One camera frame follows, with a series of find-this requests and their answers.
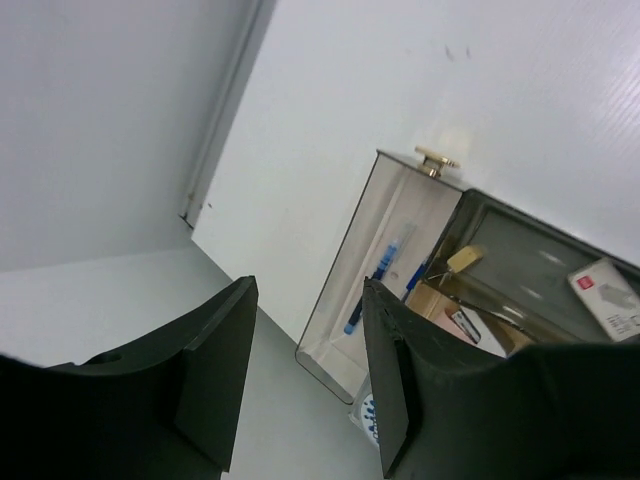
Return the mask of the pink stapler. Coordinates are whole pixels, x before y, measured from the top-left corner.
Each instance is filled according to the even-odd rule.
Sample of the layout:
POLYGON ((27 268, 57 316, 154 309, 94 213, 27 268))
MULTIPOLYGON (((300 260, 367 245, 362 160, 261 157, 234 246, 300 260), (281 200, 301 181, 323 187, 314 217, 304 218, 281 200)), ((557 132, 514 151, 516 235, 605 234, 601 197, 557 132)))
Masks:
POLYGON ((460 308, 446 307, 432 322, 466 343, 478 345, 481 334, 460 308))

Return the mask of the yellow eraser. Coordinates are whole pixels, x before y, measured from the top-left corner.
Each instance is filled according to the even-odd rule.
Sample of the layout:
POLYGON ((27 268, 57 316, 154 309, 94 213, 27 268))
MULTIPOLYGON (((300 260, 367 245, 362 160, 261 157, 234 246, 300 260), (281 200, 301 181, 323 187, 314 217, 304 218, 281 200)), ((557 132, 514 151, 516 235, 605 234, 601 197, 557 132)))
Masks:
POLYGON ((466 245, 447 259, 448 270, 459 273, 483 259, 485 248, 481 245, 466 245))

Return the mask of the white boxed eraser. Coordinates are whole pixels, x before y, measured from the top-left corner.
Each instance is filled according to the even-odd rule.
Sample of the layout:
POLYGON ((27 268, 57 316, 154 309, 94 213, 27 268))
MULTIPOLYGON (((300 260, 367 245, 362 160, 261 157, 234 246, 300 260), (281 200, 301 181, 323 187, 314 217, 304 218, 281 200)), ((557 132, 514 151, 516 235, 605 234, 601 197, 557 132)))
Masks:
POLYGON ((612 341, 639 336, 639 295, 609 260, 591 263, 567 280, 612 341))

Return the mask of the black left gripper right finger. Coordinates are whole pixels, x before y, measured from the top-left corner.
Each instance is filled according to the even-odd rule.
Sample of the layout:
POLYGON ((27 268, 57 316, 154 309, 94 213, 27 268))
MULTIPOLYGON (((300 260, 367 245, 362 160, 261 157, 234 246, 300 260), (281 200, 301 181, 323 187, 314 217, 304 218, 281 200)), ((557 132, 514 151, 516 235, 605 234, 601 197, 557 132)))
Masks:
POLYGON ((639 348, 534 344, 502 358, 363 286, 387 479, 635 479, 639 348))

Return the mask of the blue capped pen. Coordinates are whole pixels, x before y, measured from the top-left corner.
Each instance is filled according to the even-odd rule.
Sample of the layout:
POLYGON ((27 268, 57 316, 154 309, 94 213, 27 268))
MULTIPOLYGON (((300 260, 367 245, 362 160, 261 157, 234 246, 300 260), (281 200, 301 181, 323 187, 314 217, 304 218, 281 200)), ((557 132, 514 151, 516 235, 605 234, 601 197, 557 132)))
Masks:
POLYGON ((416 269, 416 271, 414 272, 414 274, 411 276, 411 278, 409 279, 408 283, 406 284, 404 294, 401 297, 401 301, 402 302, 406 302, 407 301, 407 299, 411 295, 412 291, 414 290, 415 286, 420 281, 420 279, 423 277, 427 267, 428 267, 428 260, 425 259, 418 266, 418 268, 416 269))

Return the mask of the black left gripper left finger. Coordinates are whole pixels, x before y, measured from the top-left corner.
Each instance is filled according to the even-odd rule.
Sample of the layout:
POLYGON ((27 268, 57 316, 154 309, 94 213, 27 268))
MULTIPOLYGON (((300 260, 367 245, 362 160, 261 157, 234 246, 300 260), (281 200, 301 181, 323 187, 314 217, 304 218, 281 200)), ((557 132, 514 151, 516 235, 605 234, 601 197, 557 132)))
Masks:
POLYGON ((1 359, 5 479, 218 479, 230 470, 257 316, 244 276, 87 362, 1 359))

